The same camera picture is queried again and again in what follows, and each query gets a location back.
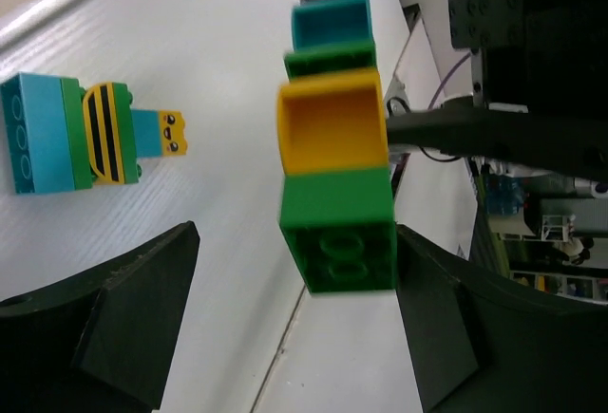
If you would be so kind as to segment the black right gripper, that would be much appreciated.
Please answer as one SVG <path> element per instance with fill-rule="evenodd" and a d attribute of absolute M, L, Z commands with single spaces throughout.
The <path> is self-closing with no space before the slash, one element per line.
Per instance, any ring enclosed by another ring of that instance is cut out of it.
<path fill-rule="evenodd" d="M 607 106 L 607 0 L 447 0 L 456 49 L 480 53 L 474 88 L 529 109 Z M 607 179 L 607 122 L 474 107 L 463 99 L 387 119 L 390 145 Z"/>

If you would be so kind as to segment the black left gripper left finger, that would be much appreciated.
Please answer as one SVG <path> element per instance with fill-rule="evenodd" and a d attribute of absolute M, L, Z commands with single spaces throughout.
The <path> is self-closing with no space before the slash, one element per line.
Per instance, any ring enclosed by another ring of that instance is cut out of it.
<path fill-rule="evenodd" d="M 200 236 L 192 221 L 1 303 L 4 412 L 160 409 Z"/>

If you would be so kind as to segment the teal green lego stack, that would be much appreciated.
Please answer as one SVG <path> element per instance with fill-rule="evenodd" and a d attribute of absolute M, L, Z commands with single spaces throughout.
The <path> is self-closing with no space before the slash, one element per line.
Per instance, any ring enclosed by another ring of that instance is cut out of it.
<path fill-rule="evenodd" d="M 293 50 L 283 62 L 289 80 L 376 67 L 370 0 L 313 0 L 291 14 Z"/>

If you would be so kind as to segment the green square lego brick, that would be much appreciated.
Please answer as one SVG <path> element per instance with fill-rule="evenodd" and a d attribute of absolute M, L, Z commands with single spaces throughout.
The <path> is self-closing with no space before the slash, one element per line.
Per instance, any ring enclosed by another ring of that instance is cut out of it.
<path fill-rule="evenodd" d="M 395 288 L 397 236 L 387 166 L 287 175 L 278 225 L 309 293 Z"/>

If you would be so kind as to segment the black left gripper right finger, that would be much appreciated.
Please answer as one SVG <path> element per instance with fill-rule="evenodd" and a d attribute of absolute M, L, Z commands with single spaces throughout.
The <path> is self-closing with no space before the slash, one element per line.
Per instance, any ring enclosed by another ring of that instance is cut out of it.
<path fill-rule="evenodd" d="M 397 229 L 396 295 L 426 412 L 603 412 L 607 309 Z"/>

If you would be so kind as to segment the yellow curved lego brick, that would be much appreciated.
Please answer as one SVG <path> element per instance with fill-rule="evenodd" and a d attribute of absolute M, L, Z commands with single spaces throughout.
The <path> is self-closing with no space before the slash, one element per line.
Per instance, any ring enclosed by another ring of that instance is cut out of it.
<path fill-rule="evenodd" d="M 374 67 L 296 78 L 277 93 L 276 127 L 288 175 L 389 163 L 380 76 Z"/>

